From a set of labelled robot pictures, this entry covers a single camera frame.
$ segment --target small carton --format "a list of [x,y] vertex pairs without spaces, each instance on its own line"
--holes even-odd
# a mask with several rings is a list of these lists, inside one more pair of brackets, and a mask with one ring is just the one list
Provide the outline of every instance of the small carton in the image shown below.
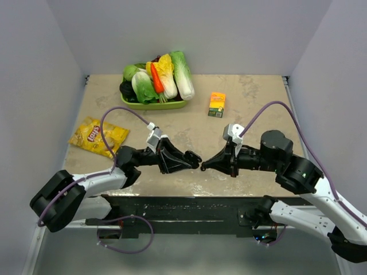
[[210,96],[208,116],[223,117],[225,94],[213,92]]

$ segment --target bag of chips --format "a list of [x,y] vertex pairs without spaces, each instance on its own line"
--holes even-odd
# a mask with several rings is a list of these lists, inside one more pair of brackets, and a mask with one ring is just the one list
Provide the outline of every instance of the bag of chips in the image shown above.
[[[74,135],[70,138],[69,143],[112,159],[111,153],[103,143],[100,125],[100,120],[93,119],[89,116],[86,117]],[[129,130],[104,122],[103,133],[108,146],[116,153],[129,133]]]

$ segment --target white wall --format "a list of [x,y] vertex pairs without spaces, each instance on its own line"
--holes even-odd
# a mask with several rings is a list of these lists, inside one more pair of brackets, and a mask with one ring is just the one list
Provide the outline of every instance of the white wall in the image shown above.
[[[333,0],[293,71],[301,127],[343,195],[367,214],[367,1]],[[356,265],[366,274],[367,265]]]
[[289,75],[331,0],[48,0],[87,73],[183,50],[194,73]]
[[0,274],[20,274],[32,196],[61,168],[83,75],[44,0],[0,2]]

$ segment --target orange carrot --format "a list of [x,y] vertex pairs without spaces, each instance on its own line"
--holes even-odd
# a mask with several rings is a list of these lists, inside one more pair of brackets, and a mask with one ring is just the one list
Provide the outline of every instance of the orange carrot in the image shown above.
[[165,87],[163,87],[162,81],[159,79],[157,69],[155,68],[153,62],[150,64],[150,72],[153,77],[153,84],[156,93],[163,93]]

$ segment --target marble tabletop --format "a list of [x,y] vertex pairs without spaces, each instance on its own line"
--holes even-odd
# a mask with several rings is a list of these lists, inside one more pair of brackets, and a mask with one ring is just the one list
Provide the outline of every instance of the marble tabletop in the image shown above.
[[[103,113],[114,106],[124,105],[120,99],[121,75],[91,75],[85,87],[83,102],[77,117],[77,127],[86,116],[100,119]],[[146,120],[159,126],[172,143],[181,151],[192,150],[203,160],[211,158],[225,145],[223,128],[229,123],[242,126],[255,113],[272,100],[284,101],[289,105],[287,92],[281,76],[258,75],[193,75],[196,96],[182,109],[165,111],[138,111]],[[210,94],[226,94],[223,118],[209,117]],[[134,115],[117,110],[111,112],[107,122],[129,129],[123,144],[138,149],[145,148],[149,134],[146,126]],[[260,137],[270,129],[282,131],[294,142],[294,153],[303,155],[296,128],[287,113],[279,106],[269,107],[249,129],[244,144],[259,148]],[[70,146],[65,160],[65,169],[72,174],[84,174],[109,168],[109,158]],[[271,172],[240,170],[237,178],[231,178],[215,170],[205,172],[186,170],[162,175],[157,166],[138,167],[140,178],[131,187],[109,191],[109,195],[141,196],[225,196],[261,197],[294,196],[275,183]]]

